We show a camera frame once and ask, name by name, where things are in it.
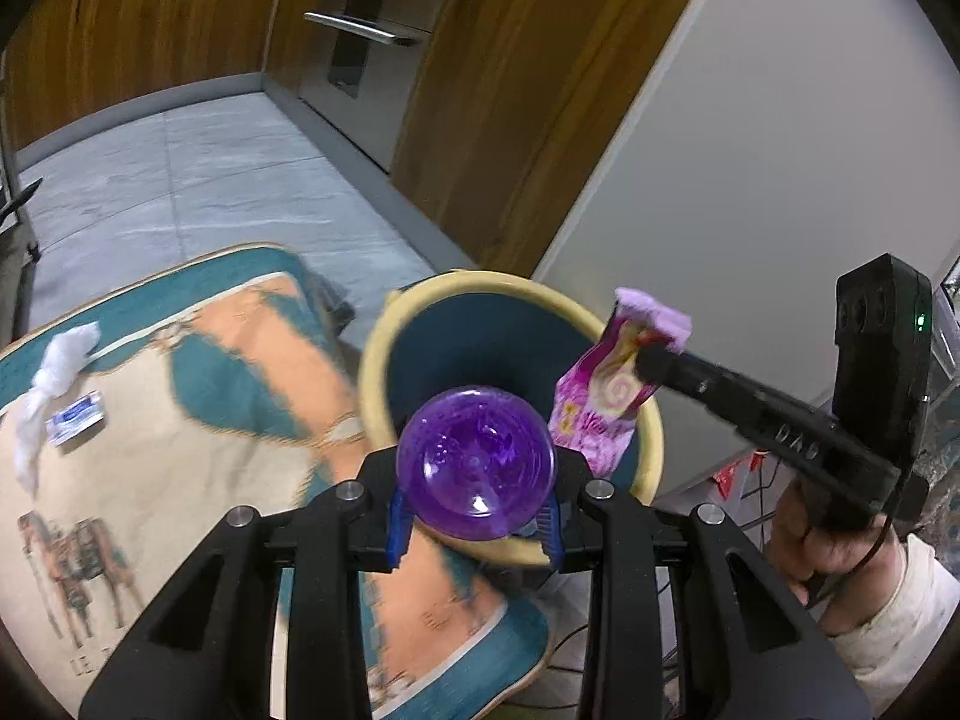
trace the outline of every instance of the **wood cabinet door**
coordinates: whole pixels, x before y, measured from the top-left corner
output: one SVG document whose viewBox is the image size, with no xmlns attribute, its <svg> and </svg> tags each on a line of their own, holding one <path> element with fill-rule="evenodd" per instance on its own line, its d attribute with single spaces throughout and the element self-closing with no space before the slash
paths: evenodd
<svg viewBox="0 0 960 720">
<path fill-rule="evenodd" d="M 304 13 L 315 9 L 318 1 L 277 0 L 266 70 L 273 80 L 294 94 L 298 93 L 304 76 L 306 47 L 317 28 L 304 18 Z"/>
<path fill-rule="evenodd" d="M 176 0 L 176 83 L 261 70 L 275 0 Z"/>
<path fill-rule="evenodd" d="M 481 266 L 529 275 L 688 0 L 448 0 L 392 164 Z"/>
<path fill-rule="evenodd" d="M 37 0 L 8 46 L 24 148 L 110 105 L 260 71 L 274 0 Z"/>
</svg>

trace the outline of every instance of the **purple ball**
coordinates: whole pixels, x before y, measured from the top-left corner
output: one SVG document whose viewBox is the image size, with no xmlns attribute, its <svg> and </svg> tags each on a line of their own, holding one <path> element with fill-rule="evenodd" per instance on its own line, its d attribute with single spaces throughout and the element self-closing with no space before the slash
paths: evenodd
<svg viewBox="0 0 960 720">
<path fill-rule="evenodd" d="M 489 541 L 534 518 L 556 462 L 533 406 L 493 386 L 461 386 L 424 403 L 403 429 L 397 486 L 434 530 Z"/>
</svg>

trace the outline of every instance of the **teal and beige mat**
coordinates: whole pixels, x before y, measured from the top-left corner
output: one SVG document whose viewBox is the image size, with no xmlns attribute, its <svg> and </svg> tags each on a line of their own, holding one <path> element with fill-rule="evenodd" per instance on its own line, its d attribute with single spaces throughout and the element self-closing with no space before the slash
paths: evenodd
<svg viewBox="0 0 960 720">
<path fill-rule="evenodd" d="M 0 357 L 0 618 L 69 712 L 227 509 L 299 506 L 362 463 L 352 386 L 310 283 L 290 252 L 238 247 L 119 290 Z M 51 336 L 85 322 L 101 341 L 51 410 L 97 389 L 106 424 L 68 451 L 43 447 L 32 499 L 13 478 L 22 395 Z M 399 570 L 362 581 L 374 718 L 476 717 L 549 650 L 535 605 L 420 533 Z M 282 619 L 278 630 L 282 666 Z"/>
</svg>

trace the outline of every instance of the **pink snack wrapper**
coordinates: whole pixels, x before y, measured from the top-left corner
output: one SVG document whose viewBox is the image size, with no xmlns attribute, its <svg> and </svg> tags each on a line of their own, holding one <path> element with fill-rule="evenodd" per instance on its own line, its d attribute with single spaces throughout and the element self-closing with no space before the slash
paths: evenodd
<svg viewBox="0 0 960 720">
<path fill-rule="evenodd" d="M 557 382 L 550 415 L 555 444 L 582 453 L 595 476 L 610 476 L 637 429 L 640 404 L 656 390 L 634 375 L 637 349 L 665 343 L 683 351 L 691 329 L 686 314 L 640 290 L 618 289 L 600 341 Z"/>
</svg>

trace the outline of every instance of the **tile floor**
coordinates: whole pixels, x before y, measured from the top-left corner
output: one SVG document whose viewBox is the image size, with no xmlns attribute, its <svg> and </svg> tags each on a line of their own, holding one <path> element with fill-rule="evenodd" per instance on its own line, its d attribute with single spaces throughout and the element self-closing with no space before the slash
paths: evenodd
<svg viewBox="0 0 960 720">
<path fill-rule="evenodd" d="M 387 292 L 429 265 L 266 95 L 123 124 L 24 172 L 43 252 L 31 327 L 206 252 L 270 241 L 340 285 L 363 346 Z"/>
</svg>

